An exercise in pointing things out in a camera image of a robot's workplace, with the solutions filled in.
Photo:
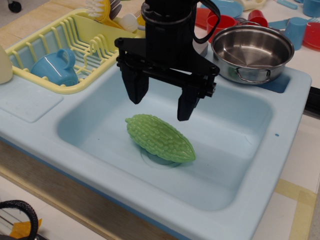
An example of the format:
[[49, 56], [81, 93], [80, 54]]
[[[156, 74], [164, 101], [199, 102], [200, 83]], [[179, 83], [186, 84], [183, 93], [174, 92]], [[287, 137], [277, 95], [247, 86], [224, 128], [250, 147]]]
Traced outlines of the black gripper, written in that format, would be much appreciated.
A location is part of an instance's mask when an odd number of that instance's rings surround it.
[[122, 79], [129, 99], [139, 104], [149, 89], [149, 78], [182, 87], [177, 119], [188, 121], [200, 99], [215, 91], [219, 68], [199, 55], [193, 40], [205, 43], [213, 34], [195, 35], [195, 4], [144, 4], [144, 38], [117, 38]]

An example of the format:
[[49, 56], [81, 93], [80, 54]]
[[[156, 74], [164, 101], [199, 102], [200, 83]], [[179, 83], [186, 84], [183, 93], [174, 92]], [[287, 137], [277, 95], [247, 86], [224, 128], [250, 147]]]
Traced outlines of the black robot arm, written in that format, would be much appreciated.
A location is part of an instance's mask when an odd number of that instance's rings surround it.
[[139, 104], [149, 89], [149, 79], [180, 87], [177, 119], [189, 120], [199, 99], [211, 97], [220, 69], [196, 52], [193, 43], [206, 43], [211, 30], [195, 35], [196, 0], [146, 0], [141, 6], [145, 38], [117, 38], [117, 66], [129, 99]]

